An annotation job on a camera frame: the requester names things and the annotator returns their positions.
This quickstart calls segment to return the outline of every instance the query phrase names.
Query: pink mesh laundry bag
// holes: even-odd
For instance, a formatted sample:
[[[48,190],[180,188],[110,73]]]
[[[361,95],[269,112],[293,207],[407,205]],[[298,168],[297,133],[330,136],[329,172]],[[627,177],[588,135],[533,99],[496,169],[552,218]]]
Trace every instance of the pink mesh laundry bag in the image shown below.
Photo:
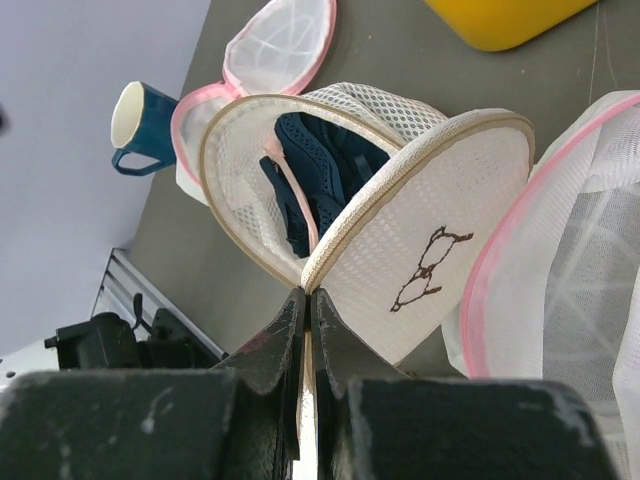
[[[554,380],[640,479],[640,92],[593,104],[547,150],[460,305],[471,377]]]
[[[171,119],[176,183],[206,204],[198,173],[204,130],[225,105],[261,93],[297,95],[324,60],[336,21],[336,0],[271,0],[227,45],[224,82],[186,95]]]

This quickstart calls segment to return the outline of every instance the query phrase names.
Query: pink drawstring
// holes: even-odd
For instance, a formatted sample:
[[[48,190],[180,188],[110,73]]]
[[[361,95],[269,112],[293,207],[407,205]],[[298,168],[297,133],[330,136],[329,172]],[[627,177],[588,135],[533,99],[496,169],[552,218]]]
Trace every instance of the pink drawstring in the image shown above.
[[[291,168],[284,157],[282,144],[275,134],[269,136],[264,145],[264,150],[267,152],[267,155],[269,155],[269,158],[271,158],[278,168],[282,170],[287,182],[289,182],[291,190],[293,190],[293,194],[298,200],[298,205],[300,206],[300,210],[302,210],[302,215],[307,222],[307,231],[309,232],[309,253],[311,253],[318,245],[318,227],[313,219],[311,208],[309,208],[309,202],[307,202],[307,197],[302,191],[295,175],[291,171]]]

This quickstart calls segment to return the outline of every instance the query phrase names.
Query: beige zipper trim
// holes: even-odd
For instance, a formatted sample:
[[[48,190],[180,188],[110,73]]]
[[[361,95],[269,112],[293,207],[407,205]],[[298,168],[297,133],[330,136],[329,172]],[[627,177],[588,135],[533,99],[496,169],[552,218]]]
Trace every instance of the beige zipper trim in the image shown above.
[[[343,118],[347,122],[355,123],[356,125],[358,125],[360,128],[364,130],[368,130],[373,136],[377,136],[381,138],[384,142],[388,143],[389,145],[396,148],[397,150],[402,149],[404,145],[397,142],[395,139],[389,137],[386,133],[381,132],[377,128],[367,124],[366,122],[359,119],[358,117],[345,113],[341,110],[338,110],[337,108],[327,106],[323,103],[316,102],[314,100],[309,100],[308,98],[290,97],[287,95],[265,94],[265,95],[252,95],[250,97],[240,98],[230,103],[229,105],[226,105],[225,107],[223,107],[222,110],[220,110],[209,122],[209,125],[205,130],[202,140],[200,141],[199,159],[198,159],[200,184],[202,186],[202,190],[207,199],[207,203],[209,203],[209,208],[211,208],[213,215],[216,217],[216,220],[218,220],[218,223],[220,223],[225,233],[233,240],[233,242],[236,245],[238,245],[238,247],[240,247],[240,249],[246,255],[248,255],[254,262],[256,262],[258,265],[264,268],[272,276],[280,280],[280,282],[290,287],[297,287],[300,281],[298,281],[297,283],[292,283],[280,271],[273,268],[271,264],[269,264],[269,262],[266,262],[260,254],[255,252],[253,248],[251,248],[250,245],[244,242],[242,238],[240,238],[240,236],[235,232],[235,230],[233,230],[233,228],[229,226],[229,224],[226,222],[226,219],[224,218],[220,210],[217,208],[215,202],[213,201],[213,197],[211,196],[211,193],[210,193],[211,189],[207,181],[207,175],[206,175],[206,169],[205,169],[205,163],[206,163],[205,150],[206,150],[207,140],[209,139],[211,132],[213,131],[214,128],[216,128],[216,126],[220,123],[220,121],[226,115],[228,115],[231,111],[233,111],[235,108],[239,107],[240,105],[246,102],[251,102],[259,99],[286,99],[288,102],[301,103],[303,105],[308,105],[314,108],[318,108],[320,110],[325,110],[327,112],[330,112],[333,115]]]
[[[355,213],[353,222],[346,228],[340,230],[335,239],[333,239],[329,245],[323,247],[324,251],[320,252],[320,258],[317,260],[314,259],[312,265],[307,263],[307,267],[311,265],[311,271],[306,275],[307,278],[304,279],[306,267],[305,270],[303,270],[303,287],[305,292],[309,294],[320,286],[321,281],[327,275],[331,267],[335,265],[351,240],[377,214],[380,208],[392,200],[398,191],[413,176],[421,171],[432,158],[436,157],[438,154],[463,138],[495,127],[512,127],[521,131],[527,137],[527,142],[529,143],[529,171],[531,171],[531,168],[533,167],[535,142],[533,126],[526,118],[515,113],[504,112],[489,114],[482,119],[470,118],[467,122],[456,125],[443,136],[437,138],[437,141],[425,145],[424,150],[417,156],[415,162],[396,172],[384,188],[381,188],[374,196],[362,205],[362,207]]]

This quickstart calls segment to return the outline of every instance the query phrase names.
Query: mesh laundry bag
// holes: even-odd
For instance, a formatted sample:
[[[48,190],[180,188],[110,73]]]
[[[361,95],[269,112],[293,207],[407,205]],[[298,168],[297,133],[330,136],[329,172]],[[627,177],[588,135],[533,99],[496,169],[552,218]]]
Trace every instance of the mesh laundry bag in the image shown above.
[[[260,170],[276,120],[305,112],[390,155],[309,258],[293,254]],[[209,124],[200,178],[230,237],[284,283],[322,285],[347,325],[391,363],[458,304],[472,262],[526,183],[529,124],[505,110],[447,120],[421,102],[338,84],[302,97],[236,100]]]
[[[185,96],[171,119],[176,182],[206,204],[198,177],[198,147],[211,118],[232,100],[257,93],[296,95],[313,79],[327,53],[336,0],[271,0],[227,45],[225,82]]]
[[[469,374],[573,387],[623,478],[640,478],[639,104],[638,92],[609,94],[551,145],[460,312]]]

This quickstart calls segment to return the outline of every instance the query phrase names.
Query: gray table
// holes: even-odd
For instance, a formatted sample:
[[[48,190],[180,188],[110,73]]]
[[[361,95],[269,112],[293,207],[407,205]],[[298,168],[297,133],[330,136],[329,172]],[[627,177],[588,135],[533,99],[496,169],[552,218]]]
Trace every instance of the gray table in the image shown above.
[[[265,1],[213,0],[183,94],[221,79],[226,43]],[[332,48],[310,88],[366,83],[451,116],[508,108],[533,121],[536,157],[590,102],[612,90],[640,88],[638,0],[602,0],[499,54],[465,45],[420,0],[338,4]],[[228,351],[263,328],[287,292],[240,252],[206,207],[182,193],[174,169],[154,178],[130,258]],[[411,368],[441,357],[438,345],[422,348]]]

